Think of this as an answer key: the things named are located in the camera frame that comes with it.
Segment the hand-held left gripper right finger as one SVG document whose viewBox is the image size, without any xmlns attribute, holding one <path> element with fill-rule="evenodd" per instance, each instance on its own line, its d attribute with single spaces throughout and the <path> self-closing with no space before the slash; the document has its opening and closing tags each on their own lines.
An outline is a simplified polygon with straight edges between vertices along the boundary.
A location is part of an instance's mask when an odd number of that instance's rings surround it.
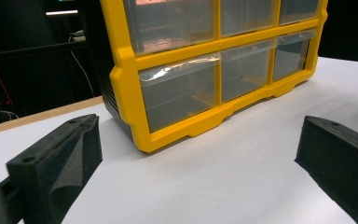
<svg viewBox="0 0 358 224">
<path fill-rule="evenodd" d="M 306 116 L 295 162 L 358 224 L 358 133 Z"/>
</svg>

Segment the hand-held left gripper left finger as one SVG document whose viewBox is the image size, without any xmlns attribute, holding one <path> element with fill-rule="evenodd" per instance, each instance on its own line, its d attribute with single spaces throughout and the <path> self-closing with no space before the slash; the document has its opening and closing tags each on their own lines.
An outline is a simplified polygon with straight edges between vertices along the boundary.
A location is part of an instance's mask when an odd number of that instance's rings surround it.
<svg viewBox="0 0 358 224">
<path fill-rule="evenodd" d="M 22 189 L 26 224 L 61 224 L 103 161 L 99 117 L 67 120 L 7 163 Z"/>
</svg>

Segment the yellow black organizer cabinet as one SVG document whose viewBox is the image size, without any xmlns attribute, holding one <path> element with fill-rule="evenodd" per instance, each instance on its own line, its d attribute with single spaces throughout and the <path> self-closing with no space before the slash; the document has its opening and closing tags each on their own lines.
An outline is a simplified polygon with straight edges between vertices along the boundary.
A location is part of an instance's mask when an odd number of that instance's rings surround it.
<svg viewBox="0 0 358 224">
<path fill-rule="evenodd" d="M 131 45 L 124 0 L 101 0 L 104 23 L 114 62 L 103 90 L 105 106 L 123 124 L 133 144 L 143 152 L 153 152 L 186 137 L 194 137 L 207 132 L 219 126 L 224 119 L 236 111 L 263 99 L 279 97 L 313 75 L 324 23 L 327 19 L 327 3 L 328 0 L 320 0 L 316 17 L 310 20 L 269 28 L 254 34 L 226 37 L 179 49 L 137 56 Z M 158 131 L 151 132 L 149 130 L 145 101 L 139 80 L 141 71 L 164 64 L 188 61 L 222 49 L 247 45 L 263 37 L 276 37 L 309 29 L 315 30 L 316 35 L 310 40 L 302 70 L 280 80 L 269 81 L 266 86 L 226 103 L 219 102 L 212 108 Z"/>
</svg>

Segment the set of clear drawers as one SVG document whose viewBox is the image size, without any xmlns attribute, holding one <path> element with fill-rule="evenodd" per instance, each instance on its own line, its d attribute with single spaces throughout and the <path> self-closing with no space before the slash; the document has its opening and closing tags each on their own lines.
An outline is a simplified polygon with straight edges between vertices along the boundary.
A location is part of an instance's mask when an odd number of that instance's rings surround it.
<svg viewBox="0 0 358 224">
<path fill-rule="evenodd" d="M 124 0 L 135 55 L 239 37 L 316 17 L 320 0 Z M 313 29 L 263 37 L 140 72 L 151 132 L 303 69 Z"/>
</svg>

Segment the lit white strip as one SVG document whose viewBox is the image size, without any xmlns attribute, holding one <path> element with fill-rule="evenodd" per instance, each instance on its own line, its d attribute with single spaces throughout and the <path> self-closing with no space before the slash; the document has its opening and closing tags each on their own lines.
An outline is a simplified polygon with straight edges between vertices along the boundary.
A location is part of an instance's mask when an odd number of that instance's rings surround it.
<svg viewBox="0 0 358 224">
<path fill-rule="evenodd" d="M 75 15 L 77 10 L 60 10 L 60 11 L 48 11 L 46 12 L 47 16 L 63 16 L 63 15 Z"/>
</svg>

